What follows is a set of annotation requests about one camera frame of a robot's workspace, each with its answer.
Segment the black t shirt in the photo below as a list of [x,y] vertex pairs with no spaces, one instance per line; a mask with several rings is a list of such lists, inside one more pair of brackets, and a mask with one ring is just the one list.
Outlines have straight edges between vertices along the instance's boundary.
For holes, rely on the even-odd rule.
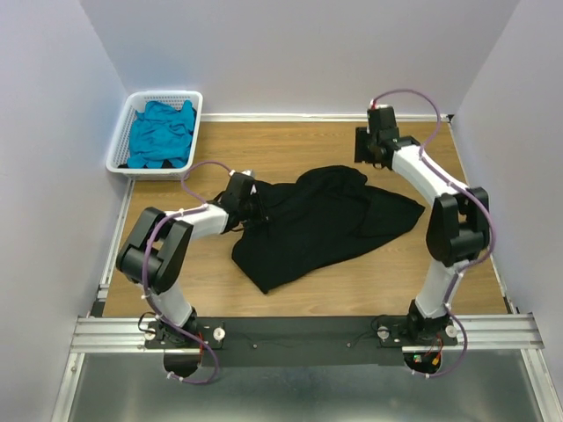
[[312,169],[294,183],[256,186],[268,220],[244,230],[231,258],[263,294],[386,245],[425,211],[343,165]]

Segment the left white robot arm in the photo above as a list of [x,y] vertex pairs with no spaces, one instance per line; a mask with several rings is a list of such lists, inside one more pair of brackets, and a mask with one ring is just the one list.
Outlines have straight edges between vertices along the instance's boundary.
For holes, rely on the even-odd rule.
[[165,337],[188,346],[198,333],[196,311],[181,292],[178,277],[189,244],[267,221],[253,171],[232,171],[225,190],[188,210],[141,213],[116,258],[116,269],[140,286],[153,311],[165,320]]

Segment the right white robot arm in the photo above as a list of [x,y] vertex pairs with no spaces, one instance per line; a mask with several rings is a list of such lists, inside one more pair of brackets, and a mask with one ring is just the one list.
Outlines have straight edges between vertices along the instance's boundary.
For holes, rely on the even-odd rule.
[[450,302],[467,267],[490,245],[488,193],[454,179],[412,136],[400,135],[392,106],[371,106],[367,119],[368,126],[355,130],[355,161],[396,172],[431,206],[427,277],[406,316],[391,329],[405,344],[427,344],[446,331]]

